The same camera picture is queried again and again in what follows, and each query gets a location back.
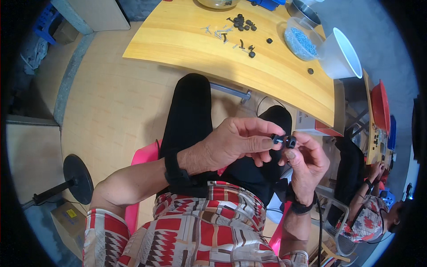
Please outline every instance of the box label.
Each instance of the box label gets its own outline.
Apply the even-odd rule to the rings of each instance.
[[[71,218],[74,218],[75,216],[77,216],[77,214],[71,208],[67,210],[67,213]]]

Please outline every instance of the black pants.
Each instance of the black pants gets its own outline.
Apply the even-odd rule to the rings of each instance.
[[[274,122],[291,133],[292,118],[282,106],[270,107],[260,118]],[[172,151],[181,151],[205,139],[212,132],[211,86],[206,77],[191,73],[180,79],[175,87],[160,158]],[[255,194],[267,205],[273,196],[273,185],[280,179],[283,167],[277,163],[280,151],[270,150],[272,160],[258,168],[252,158],[244,157],[229,165],[220,177],[216,172],[197,175],[198,179],[226,181]]]
[[[335,143],[340,151],[341,161],[336,176],[334,197],[346,205],[350,205],[351,200],[362,186],[365,167],[363,153],[351,141],[350,134],[351,132],[347,131],[344,137],[337,137]],[[328,221],[335,225],[342,214],[343,212],[340,209],[331,206]]]

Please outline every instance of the red plastic basin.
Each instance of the red plastic basin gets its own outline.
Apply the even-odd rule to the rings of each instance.
[[[390,134],[390,108],[386,88],[383,81],[376,85],[371,92],[372,112],[378,128]]]

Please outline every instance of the metal container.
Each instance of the metal container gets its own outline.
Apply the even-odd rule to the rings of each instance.
[[[291,17],[300,18],[313,28],[321,24],[317,13],[300,0],[293,0],[292,3],[286,5],[286,9]]]
[[[228,9],[237,5],[240,0],[197,0],[202,5],[213,9]]]

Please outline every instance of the person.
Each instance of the person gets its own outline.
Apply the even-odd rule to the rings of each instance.
[[[273,144],[270,135],[290,133],[291,125],[289,112],[273,106],[259,118],[226,118],[213,130],[209,81],[195,73],[183,77],[173,95],[160,159],[117,170],[96,185],[83,266],[308,266],[309,209],[329,160],[304,133],[294,133],[294,149]],[[168,182],[174,156],[179,173],[205,181],[205,197],[170,192],[178,190]],[[294,169],[295,201],[277,256],[263,237],[265,207],[287,161]],[[126,206],[156,193],[154,220],[130,236]]]
[[[365,162],[362,151],[350,140],[347,132],[344,137],[337,138],[335,146],[340,150],[341,161],[338,167],[334,197],[348,205],[350,211],[346,222],[343,212],[331,207],[328,221],[353,242],[368,242],[375,240],[387,231],[394,232],[400,223],[404,208],[402,201],[395,203],[391,209],[379,197],[379,181],[384,172],[384,163],[376,162],[371,165],[368,177],[365,179]]]

